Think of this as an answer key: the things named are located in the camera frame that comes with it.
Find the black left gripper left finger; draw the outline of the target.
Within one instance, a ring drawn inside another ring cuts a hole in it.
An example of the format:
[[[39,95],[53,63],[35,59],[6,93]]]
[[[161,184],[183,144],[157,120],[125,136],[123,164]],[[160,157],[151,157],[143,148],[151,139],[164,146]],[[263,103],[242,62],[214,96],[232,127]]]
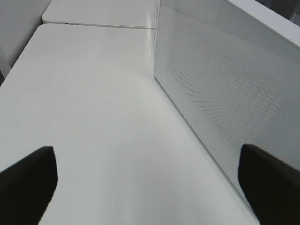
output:
[[[0,223],[39,224],[58,184],[52,146],[30,153],[0,173]]]

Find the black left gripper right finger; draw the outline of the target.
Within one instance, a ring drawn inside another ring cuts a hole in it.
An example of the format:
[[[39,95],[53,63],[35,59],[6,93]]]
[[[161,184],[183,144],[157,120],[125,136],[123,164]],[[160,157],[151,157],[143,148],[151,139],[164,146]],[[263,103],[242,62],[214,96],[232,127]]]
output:
[[[262,225],[300,223],[300,172],[252,144],[241,147],[238,182]]]

